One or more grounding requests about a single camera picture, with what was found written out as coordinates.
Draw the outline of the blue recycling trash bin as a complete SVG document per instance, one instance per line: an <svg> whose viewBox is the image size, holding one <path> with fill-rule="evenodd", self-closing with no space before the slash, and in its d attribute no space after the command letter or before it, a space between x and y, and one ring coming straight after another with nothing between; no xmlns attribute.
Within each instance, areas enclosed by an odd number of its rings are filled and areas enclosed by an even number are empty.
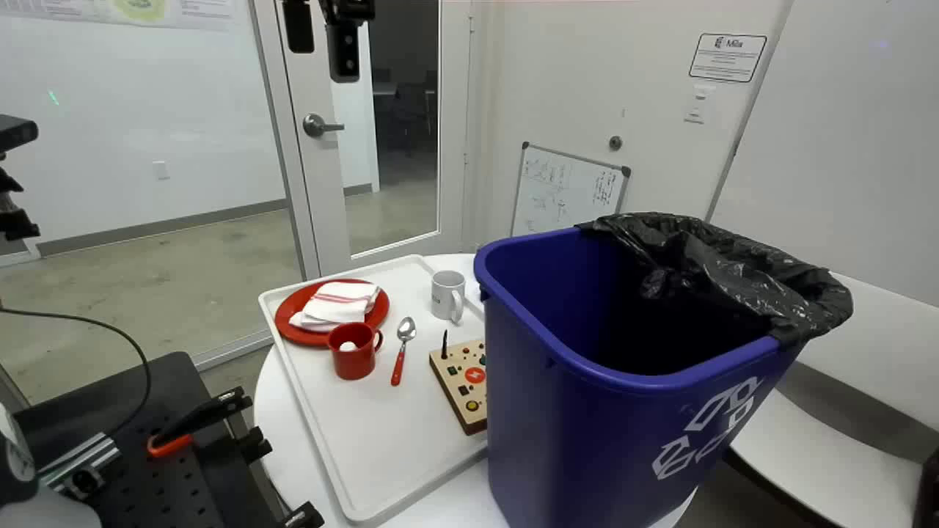
<svg viewBox="0 0 939 528"><path fill-rule="evenodd" d="M475 251L491 493L510 528L649 528L681 506L796 348L655 301L639 254L576 228Z"/></svg>

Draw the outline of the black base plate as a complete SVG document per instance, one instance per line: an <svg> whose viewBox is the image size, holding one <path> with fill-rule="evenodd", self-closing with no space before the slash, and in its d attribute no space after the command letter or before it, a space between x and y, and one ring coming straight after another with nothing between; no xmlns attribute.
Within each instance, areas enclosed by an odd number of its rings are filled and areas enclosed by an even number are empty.
<svg viewBox="0 0 939 528"><path fill-rule="evenodd" d="M256 478L271 452L244 386L207 392L181 352L14 414L39 490L97 528L288 528Z"/></svg>

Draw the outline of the red mug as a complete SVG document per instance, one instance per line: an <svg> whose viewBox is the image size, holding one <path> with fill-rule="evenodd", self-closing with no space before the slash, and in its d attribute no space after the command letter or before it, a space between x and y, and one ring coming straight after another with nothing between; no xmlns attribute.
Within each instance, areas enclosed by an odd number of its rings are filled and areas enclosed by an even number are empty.
<svg viewBox="0 0 939 528"><path fill-rule="evenodd" d="M344 380L367 379L375 370L375 352L382 348L385 335L367 321L347 321L329 335L329 352L335 371Z"/></svg>

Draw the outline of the black trash bag liner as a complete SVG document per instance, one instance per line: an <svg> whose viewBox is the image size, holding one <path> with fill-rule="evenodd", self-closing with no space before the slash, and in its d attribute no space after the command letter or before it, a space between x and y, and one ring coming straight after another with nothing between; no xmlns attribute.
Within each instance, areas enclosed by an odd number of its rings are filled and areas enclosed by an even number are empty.
<svg viewBox="0 0 939 528"><path fill-rule="evenodd" d="M778 247L668 211L577 222L634 267L634 292L668 313L727 316L734 332L808 342L853 316L853 292L828 270Z"/></svg>

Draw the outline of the red-handled metal spoon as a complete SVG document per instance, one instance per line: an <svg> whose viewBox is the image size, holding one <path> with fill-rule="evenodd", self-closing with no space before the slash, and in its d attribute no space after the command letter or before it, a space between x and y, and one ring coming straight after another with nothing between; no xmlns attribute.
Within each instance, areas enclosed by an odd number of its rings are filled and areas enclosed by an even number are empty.
<svg viewBox="0 0 939 528"><path fill-rule="evenodd" d="M407 342L413 340L416 321L413 316L401 316L397 324L397 338L398 338L398 352L391 370L391 386L401 384L401 371L404 371L404 358L407 358Z"/></svg>

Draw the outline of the red plate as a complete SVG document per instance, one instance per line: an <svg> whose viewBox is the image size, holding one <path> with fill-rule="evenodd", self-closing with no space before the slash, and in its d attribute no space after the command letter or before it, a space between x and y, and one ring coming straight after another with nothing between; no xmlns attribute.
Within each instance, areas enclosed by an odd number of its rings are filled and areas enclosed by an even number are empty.
<svg viewBox="0 0 939 528"><path fill-rule="evenodd" d="M391 296L367 279L322 279L294 289L275 307L275 332L297 345L325 348L329 335L347 321L378 327L386 320Z"/></svg>

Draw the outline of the white red-striped tea towel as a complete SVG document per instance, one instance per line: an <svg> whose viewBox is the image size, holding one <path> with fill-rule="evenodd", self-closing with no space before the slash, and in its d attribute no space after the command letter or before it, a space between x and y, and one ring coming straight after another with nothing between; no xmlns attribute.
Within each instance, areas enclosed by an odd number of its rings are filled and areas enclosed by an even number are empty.
<svg viewBox="0 0 939 528"><path fill-rule="evenodd" d="M382 286L372 280L322 280L312 299L290 316L294 327L331 332L344 321L362 321Z"/></svg>

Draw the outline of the wooden busy board toy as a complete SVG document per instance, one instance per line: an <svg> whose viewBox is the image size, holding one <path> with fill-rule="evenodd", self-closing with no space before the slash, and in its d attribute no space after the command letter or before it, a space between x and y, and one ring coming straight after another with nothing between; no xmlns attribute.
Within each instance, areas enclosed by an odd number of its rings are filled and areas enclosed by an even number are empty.
<svg viewBox="0 0 939 528"><path fill-rule="evenodd" d="M441 335L441 345L429 352L429 367L464 433L488 428L488 342L453 342Z"/></svg>

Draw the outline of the wall notice sign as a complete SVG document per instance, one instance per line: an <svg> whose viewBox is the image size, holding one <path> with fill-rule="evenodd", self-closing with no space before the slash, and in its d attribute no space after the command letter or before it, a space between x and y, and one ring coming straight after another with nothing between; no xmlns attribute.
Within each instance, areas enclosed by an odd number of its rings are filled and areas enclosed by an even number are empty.
<svg viewBox="0 0 939 528"><path fill-rule="evenodd" d="M765 34L702 32L690 57L690 75L706 81L750 81L765 44Z"/></svg>

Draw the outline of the leaning whiteboard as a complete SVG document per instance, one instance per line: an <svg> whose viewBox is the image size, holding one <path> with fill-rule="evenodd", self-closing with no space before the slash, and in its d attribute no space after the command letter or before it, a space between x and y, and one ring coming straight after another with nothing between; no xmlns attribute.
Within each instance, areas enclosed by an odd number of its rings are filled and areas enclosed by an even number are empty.
<svg viewBox="0 0 939 528"><path fill-rule="evenodd" d="M626 164L524 140L520 147L510 232L532 235L617 213L629 179L630 169Z"/></svg>

